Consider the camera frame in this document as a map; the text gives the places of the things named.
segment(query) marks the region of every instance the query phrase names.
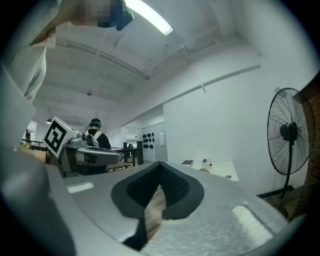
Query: brick wall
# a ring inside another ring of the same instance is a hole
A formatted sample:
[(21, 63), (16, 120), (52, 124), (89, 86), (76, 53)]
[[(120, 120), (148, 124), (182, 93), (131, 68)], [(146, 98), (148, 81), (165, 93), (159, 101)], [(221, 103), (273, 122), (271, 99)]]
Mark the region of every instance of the brick wall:
[[(319, 183), (320, 182), (320, 72), (315, 78), (301, 90), (301, 93), (306, 97), (311, 105), (312, 112), (314, 115), (315, 124), (315, 137), (313, 149), (310, 152), (308, 169), (305, 178), (305, 184)], [(306, 114), (306, 121), (311, 116)]]

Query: wooden table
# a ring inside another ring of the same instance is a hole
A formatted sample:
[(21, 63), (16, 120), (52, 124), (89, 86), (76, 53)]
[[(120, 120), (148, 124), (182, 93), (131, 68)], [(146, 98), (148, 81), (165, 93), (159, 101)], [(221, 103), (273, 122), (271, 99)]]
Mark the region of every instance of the wooden table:
[(115, 164), (109, 164), (107, 168), (108, 168), (108, 172), (114, 172), (122, 169), (128, 169), (129, 166), (130, 164), (126, 162), (119, 162)]

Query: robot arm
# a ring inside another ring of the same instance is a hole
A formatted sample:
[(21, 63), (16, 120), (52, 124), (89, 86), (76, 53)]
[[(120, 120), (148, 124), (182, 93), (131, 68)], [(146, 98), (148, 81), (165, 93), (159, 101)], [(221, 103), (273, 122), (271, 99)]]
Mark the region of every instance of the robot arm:
[(43, 142), (67, 173), (74, 173), (72, 170), (78, 165), (106, 167), (122, 160), (119, 152), (88, 146), (83, 133), (57, 117), (52, 119)]

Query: table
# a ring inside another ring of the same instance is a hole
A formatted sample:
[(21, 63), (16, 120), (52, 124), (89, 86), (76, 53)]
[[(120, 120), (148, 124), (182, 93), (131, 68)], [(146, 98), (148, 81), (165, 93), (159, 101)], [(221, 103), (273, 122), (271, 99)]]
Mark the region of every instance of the table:
[(115, 163), (115, 164), (109, 164), (107, 166), (109, 172), (113, 172), (113, 171), (117, 171), (117, 170), (122, 170), (123, 168), (128, 169), (128, 167), (130, 166), (130, 164), (126, 163), (126, 162), (119, 162), (119, 163)]
[[(191, 168), (200, 170), (202, 168), (201, 162), (194, 162)], [(235, 182), (239, 181), (236, 169), (232, 161), (212, 162), (212, 166), (211, 166), (211, 169), (209, 169), (209, 172), (211, 174), (222, 176), (224, 178), (226, 178), (226, 176), (231, 176), (230, 178), (228, 178), (229, 180), (232, 180)]]

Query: white table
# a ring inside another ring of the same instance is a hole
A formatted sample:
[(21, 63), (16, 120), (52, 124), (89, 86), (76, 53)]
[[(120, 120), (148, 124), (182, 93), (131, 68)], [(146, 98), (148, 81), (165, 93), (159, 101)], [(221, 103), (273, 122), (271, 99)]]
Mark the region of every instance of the white table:
[[(200, 170), (202, 168), (201, 162), (194, 162), (191, 168)], [(215, 174), (218, 176), (226, 177), (230, 175), (230, 178), (227, 178), (229, 180), (238, 182), (238, 175), (236, 172), (236, 169), (234, 167), (234, 164), (232, 161), (227, 161), (227, 162), (212, 162), (211, 169), (209, 169), (209, 172), (211, 174)]]

